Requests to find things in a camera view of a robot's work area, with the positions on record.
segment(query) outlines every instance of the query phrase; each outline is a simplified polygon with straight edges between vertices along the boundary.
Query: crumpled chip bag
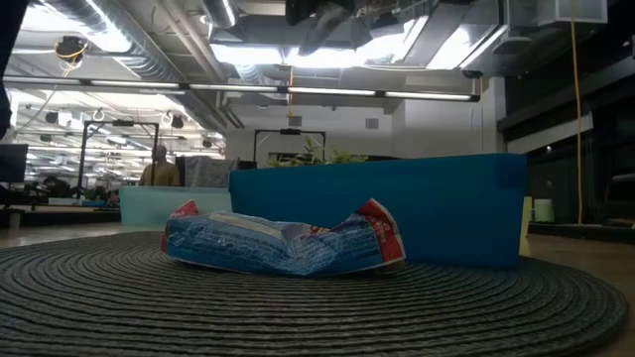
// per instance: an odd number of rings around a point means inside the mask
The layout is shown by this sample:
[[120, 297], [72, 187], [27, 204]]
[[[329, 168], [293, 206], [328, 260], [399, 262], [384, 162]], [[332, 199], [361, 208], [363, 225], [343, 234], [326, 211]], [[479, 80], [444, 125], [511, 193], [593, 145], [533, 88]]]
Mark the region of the crumpled chip bag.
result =
[[170, 216], [161, 250], [217, 269], [301, 277], [402, 267], [406, 259], [395, 220], [374, 199], [330, 229], [232, 212], [201, 214], [190, 200]]

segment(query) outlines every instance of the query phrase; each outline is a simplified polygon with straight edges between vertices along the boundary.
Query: red label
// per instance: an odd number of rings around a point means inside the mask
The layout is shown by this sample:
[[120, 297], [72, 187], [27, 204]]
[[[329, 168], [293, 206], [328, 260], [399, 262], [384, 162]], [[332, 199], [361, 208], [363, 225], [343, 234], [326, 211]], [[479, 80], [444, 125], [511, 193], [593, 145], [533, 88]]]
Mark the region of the red label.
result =
[[386, 208], [371, 199], [357, 210], [357, 213], [364, 216], [375, 231], [384, 262], [404, 258], [403, 243], [397, 224], [388, 214]]
[[[185, 217], [189, 215], [197, 215], [198, 207], [196, 207], [196, 203], [191, 199], [187, 201], [184, 205], [179, 207], [176, 211], [174, 211], [170, 218], [176, 217]], [[161, 251], [164, 253], [168, 253], [168, 227], [166, 227], [165, 232], [163, 232], [163, 237], [161, 238]]]

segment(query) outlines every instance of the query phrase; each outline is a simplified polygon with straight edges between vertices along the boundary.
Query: dark gray rug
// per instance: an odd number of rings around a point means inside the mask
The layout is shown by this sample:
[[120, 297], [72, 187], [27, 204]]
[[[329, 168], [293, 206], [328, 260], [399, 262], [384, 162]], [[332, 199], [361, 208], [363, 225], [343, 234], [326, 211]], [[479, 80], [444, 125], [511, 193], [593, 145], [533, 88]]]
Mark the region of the dark gray rug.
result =
[[169, 261], [157, 233], [2, 250], [0, 274], [0, 355], [577, 355], [628, 310], [602, 281], [532, 259], [288, 279]]

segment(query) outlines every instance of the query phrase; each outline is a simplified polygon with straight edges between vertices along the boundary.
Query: blue box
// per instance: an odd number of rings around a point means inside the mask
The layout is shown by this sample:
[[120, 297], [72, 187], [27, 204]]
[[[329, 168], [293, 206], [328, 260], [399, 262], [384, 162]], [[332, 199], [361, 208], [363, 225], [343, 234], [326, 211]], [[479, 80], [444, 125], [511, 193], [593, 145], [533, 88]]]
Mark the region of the blue box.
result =
[[494, 154], [234, 171], [233, 211], [332, 227], [377, 199], [399, 226], [409, 261], [514, 266], [526, 161]]

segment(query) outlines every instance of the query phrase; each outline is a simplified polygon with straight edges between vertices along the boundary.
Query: ceiling vent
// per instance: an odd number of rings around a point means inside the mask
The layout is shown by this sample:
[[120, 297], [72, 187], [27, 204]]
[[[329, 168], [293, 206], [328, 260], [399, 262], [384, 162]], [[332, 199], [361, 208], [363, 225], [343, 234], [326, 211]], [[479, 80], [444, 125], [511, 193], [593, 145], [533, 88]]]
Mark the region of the ceiling vent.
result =
[[379, 129], [379, 119], [366, 118], [366, 129]]
[[289, 126], [290, 127], [301, 127], [302, 126], [302, 117], [301, 116], [290, 116], [289, 117]]

